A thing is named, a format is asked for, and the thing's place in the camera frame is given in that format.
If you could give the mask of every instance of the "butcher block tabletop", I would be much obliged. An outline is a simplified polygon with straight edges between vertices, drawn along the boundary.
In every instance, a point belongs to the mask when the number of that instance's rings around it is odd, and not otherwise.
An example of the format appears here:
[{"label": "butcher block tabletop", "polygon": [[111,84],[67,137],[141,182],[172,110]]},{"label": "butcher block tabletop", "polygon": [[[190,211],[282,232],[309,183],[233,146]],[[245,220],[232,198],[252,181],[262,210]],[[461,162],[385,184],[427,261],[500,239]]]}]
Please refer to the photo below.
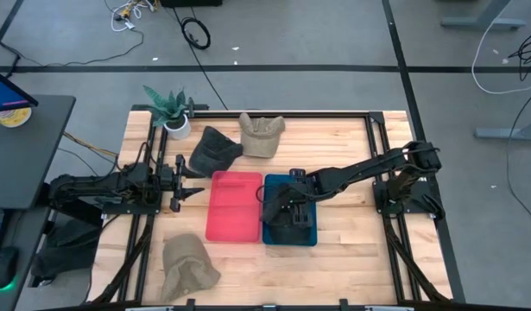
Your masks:
[{"label": "butcher block tabletop", "polygon": [[[384,111],[390,147],[402,147],[413,140],[405,111]],[[119,156],[120,165],[132,163],[141,143],[147,139],[150,114],[132,111],[129,115]],[[238,157],[230,171],[288,174],[291,168],[312,172],[320,168],[345,167],[370,158],[362,117],[285,117],[286,131],[275,157]],[[211,126],[233,141],[240,142],[236,117],[190,119],[192,133],[184,140],[168,138],[165,163],[174,167],[177,154],[186,162]],[[156,131],[154,157],[161,130]],[[376,135],[380,147],[380,136]],[[165,193],[161,213],[155,217],[145,279],[143,305],[184,305],[194,298],[197,305],[334,305],[346,298],[350,304],[395,304],[382,218],[376,212],[372,179],[347,187],[336,197],[317,203],[318,243],[314,247],[213,243],[205,239],[205,223],[210,199],[210,179],[188,179],[184,187],[205,191],[181,202],[180,213],[169,209],[171,193]],[[122,215],[106,227],[100,237],[92,268],[89,300],[97,297],[123,263],[130,231],[131,215]],[[408,235],[415,262],[447,297],[452,296],[438,234],[427,214],[406,214]],[[144,224],[141,217],[140,232]],[[192,232],[204,243],[213,266],[221,273],[218,284],[183,296],[176,301],[160,301],[165,279],[162,251],[166,241]],[[411,299],[408,273],[400,259],[406,298]],[[127,298],[135,292],[138,263],[132,269]]]}]

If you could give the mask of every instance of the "beige cap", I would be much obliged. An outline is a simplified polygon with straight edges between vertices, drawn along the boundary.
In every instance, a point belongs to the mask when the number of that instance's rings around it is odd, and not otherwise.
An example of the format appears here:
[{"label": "beige cap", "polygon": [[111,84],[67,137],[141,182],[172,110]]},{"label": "beige cap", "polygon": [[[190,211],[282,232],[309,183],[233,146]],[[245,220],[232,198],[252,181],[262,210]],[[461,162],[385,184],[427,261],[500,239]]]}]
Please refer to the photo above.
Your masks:
[{"label": "beige cap", "polygon": [[286,129],[284,118],[253,118],[246,112],[238,119],[242,129],[240,143],[245,156],[270,158],[275,156],[279,147],[281,133]]},{"label": "beige cap", "polygon": [[212,288],[221,274],[212,266],[204,244],[195,234],[181,234],[163,248],[165,282],[161,300],[165,303],[195,291]]}]

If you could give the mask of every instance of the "red tray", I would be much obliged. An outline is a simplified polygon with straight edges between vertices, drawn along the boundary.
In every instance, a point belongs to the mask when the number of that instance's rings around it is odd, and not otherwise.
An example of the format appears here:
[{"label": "red tray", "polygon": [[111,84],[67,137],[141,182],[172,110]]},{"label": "red tray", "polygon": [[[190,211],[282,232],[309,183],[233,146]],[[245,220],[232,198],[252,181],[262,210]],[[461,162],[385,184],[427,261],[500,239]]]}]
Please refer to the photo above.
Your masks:
[{"label": "red tray", "polygon": [[258,242],[261,202],[256,198],[256,190],[262,184],[260,173],[215,172],[205,238],[217,242]]}]

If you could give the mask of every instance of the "computer mouse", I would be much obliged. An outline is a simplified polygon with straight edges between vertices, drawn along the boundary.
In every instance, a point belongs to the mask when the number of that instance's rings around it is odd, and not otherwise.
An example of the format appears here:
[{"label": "computer mouse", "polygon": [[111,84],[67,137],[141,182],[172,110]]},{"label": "computer mouse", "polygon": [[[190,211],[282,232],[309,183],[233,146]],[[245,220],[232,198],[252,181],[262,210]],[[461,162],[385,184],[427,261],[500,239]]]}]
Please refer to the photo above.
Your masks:
[{"label": "computer mouse", "polygon": [[14,280],[18,254],[18,249],[12,246],[3,247],[0,250],[0,289]]}]

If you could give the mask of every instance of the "computer monitor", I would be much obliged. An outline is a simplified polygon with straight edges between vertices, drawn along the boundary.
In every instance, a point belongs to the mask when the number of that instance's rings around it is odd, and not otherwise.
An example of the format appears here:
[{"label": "computer monitor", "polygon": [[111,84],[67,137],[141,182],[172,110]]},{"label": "computer monitor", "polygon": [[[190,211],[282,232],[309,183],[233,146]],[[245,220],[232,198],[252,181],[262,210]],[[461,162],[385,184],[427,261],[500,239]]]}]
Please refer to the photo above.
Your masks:
[{"label": "computer monitor", "polygon": [[0,74],[0,111],[37,106],[39,103]]}]

